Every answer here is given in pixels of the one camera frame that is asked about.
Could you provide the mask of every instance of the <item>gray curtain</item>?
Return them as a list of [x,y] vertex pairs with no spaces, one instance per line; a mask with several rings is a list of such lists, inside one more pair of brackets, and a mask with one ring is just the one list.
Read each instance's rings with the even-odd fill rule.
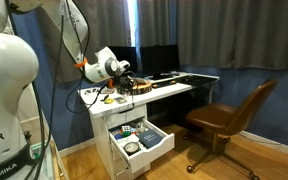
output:
[[288,0],[179,0],[182,64],[288,68]]
[[176,43],[176,0],[138,0],[137,46]]
[[[130,32],[126,0],[75,0],[75,4],[89,23],[90,36],[86,57],[90,64],[97,62],[95,52],[105,46],[130,45]],[[43,9],[37,10],[43,40],[52,72],[55,70],[60,32]],[[67,82],[79,79],[80,72],[64,48],[61,54],[57,80]]]

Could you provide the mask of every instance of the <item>chair backrest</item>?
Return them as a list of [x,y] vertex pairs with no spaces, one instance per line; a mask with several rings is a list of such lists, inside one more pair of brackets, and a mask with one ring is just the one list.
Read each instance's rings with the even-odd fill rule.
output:
[[276,79],[268,79],[247,96],[227,122],[225,130],[227,135],[237,134],[247,128],[249,122],[254,118],[276,84]]

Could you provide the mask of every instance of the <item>brown chair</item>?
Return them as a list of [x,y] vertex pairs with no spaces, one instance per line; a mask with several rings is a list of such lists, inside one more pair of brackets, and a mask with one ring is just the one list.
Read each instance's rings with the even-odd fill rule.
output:
[[[230,140],[229,136],[245,130],[261,105],[277,84],[276,79],[268,79],[257,87],[237,108],[220,103],[211,103],[201,108],[193,109],[186,115],[186,122],[191,126],[202,127],[212,132],[212,149],[205,153],[193,166],[187,166],[187,172],[193,172],[195,167],[210,154],[222,155],[249,171],[252,180],[259,179],[253,171],[233,159],[224,152],[217,152],[219,146]],[[218,134],[228,136],[224,143],[217,143]]]

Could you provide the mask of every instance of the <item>white desk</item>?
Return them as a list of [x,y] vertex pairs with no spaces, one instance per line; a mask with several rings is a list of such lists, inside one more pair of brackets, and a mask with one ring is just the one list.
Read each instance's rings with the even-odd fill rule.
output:
[[[212,90],[215,82],[216,81],[206,84],[209,85],[210,90],[209,102],[212,100]],[[97,102],[89,108],[89,113],[97,151],[111,179],[135,179],[137,176],[149,170],[150,162],[174,148],[174,134],[166,134],[147,121],[146,103],[189,91],[193,88],[194,87],[190,85],[177,83],[152,89],[152,91],[146,94],[133,96],[133,99],[132,96],[124,97],[127,102],[123,104],[118,104],[117,102],[105,104],[103,101],[100,101],[105,95],[99,95]],[[80,94],[85,103],[91,104],[95,99],[96,93],[86,93],[87,90],[89,89],[81,90]],[[120,94],[114,93],[109,97],[115,98],[120,96]],[[118,127],[135,119],[142,119],[146,126],[162,136],[163,140],[148,150],[141,150],[128,156],[118,145],[113,135],[109,132],[109,129]]]

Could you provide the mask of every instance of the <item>black monitor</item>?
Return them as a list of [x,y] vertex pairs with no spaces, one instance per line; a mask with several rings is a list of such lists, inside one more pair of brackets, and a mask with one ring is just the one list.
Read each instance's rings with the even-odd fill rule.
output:
[[115,54],[118,61],[126,60],[130,63],[131,66],[126,71],[138,72],[135,47],[108,46],[108,48]]
[[177,45],[141,47],[142,73],[152,80],[172,77],[171,71],[180,69]]

